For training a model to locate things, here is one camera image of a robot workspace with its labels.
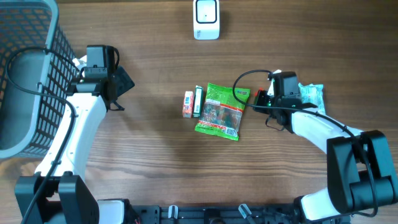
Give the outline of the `light teal tissue packet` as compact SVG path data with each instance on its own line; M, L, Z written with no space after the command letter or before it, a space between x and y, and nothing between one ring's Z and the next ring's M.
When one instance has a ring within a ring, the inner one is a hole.
M312 103L318 108L320 114L326 115L325 104L323 100L323 84L298 84L302 103Z

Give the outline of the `red chocolate bar wrapper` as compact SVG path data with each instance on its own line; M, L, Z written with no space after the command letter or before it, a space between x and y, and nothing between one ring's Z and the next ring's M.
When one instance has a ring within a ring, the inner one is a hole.
M255 93L255 97L257 97L258 95L261 95L261 94L263 94L265 92L265 90L264 89L259 89L256 93Z

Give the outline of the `green snack bag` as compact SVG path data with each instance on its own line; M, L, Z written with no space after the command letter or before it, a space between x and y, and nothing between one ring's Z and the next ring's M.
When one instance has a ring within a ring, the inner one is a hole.
M209 83L195 131L233 141L239 140L239 127L250 89Z

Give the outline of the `green white gum pack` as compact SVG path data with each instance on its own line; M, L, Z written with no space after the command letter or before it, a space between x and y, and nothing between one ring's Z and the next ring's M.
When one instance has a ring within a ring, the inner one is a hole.
M201 115L202 101L203 101L203 88L201 86L195 87L195 99L193 105L193 117L199 118Z

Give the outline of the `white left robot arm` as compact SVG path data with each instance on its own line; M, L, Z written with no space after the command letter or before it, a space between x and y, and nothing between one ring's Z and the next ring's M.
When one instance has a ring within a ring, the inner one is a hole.
M97 129L111 105L134 86L119 66L119 51L89 45L86 63L66 91L53 143L31 177L20 177L15 195L23 223L135 223L127 199L96 200L85 169Z

